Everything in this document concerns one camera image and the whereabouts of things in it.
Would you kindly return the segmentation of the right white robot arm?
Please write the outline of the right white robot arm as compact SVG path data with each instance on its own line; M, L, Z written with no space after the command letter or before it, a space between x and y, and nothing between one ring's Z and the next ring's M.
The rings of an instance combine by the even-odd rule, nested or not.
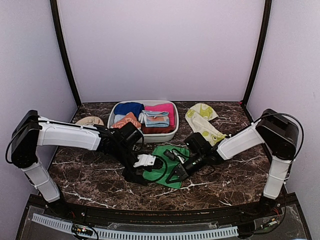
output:
M262 193L263 200L255 205L255 213L266 217L275 208L273 200L278 198L289 178L304 138L304 128L297 118L268 108L249 126L215 145L211 145L199 132L191 134L184 142L193 155L178 163L165 182L183 182L206 165L222 164L242 152L264 145L269 149L272 160Z

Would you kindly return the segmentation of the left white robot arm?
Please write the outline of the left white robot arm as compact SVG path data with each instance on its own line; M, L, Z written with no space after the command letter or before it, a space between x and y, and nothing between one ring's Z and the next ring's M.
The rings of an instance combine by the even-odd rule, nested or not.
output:
M30 110L13 131L5 160L24 172L58 217L67 218L71 208L62 200L58 185L39 160L37 147L73 147L110 155L123 165L122 175L126 181L147 185L148 181L137 174L137 169L160 169L163 161L152 154L134 152L133 146L143 139L142 132L131 122L120 128L83 126L50 120Z

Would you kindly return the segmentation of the green microfiber towel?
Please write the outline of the green microfiber towel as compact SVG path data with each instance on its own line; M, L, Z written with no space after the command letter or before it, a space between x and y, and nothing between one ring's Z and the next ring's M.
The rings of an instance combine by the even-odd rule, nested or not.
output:
M177 146L171 146L171 145L157 146L153 150L152 155L160 157L159 162L161 164L161 167L160 169L152 169L151 171L145 170L142 174L144 179L172 188L172 189L179 189L181 187L182 185L181 181L174 182L174 183L166 183L166 179L169 177L174 167L180 163L180 161L171 160L164 155L164 152L166 150L171 151L173 149L176 149L178 152L180 152L185 156L190 155L190 151L185 147L177 147Z

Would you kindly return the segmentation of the cream yellow-green patterned towel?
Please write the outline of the cream yellow-green patterned towel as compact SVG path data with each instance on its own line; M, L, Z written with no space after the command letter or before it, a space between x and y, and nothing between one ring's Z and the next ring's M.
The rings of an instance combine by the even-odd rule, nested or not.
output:
M200 133L212 146L223 140L227 135L218 131L210 121L217 118L215 110L205 104L196 103L185 114L185 120L194 133Z

